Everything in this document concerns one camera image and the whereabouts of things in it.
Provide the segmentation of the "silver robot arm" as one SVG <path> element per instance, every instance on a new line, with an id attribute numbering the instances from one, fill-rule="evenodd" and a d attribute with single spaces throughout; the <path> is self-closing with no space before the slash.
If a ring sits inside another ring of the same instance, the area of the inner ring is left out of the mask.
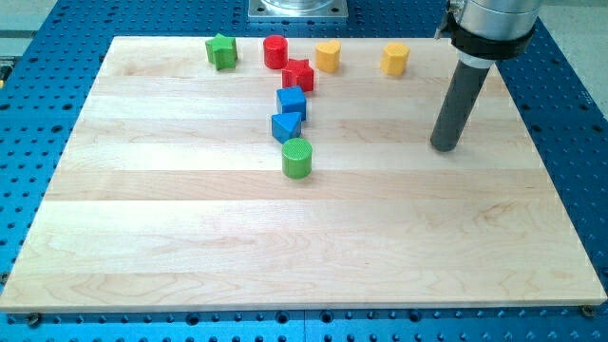
<path id="1" fill-rule="evenodd" d="M 489 69 L 524 53 L 541 6 L 542 0 L 447 0 L 434 38 L 447 35 L 461 63 Z"/>

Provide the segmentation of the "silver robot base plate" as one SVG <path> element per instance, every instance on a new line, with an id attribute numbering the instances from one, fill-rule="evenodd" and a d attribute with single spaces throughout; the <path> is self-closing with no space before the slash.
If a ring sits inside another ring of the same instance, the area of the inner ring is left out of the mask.
<path id="1" fill-rule="evenodd" d="M 248 17 L 257 20 L 346 19 L 347 0 L 249 0 Z"/>

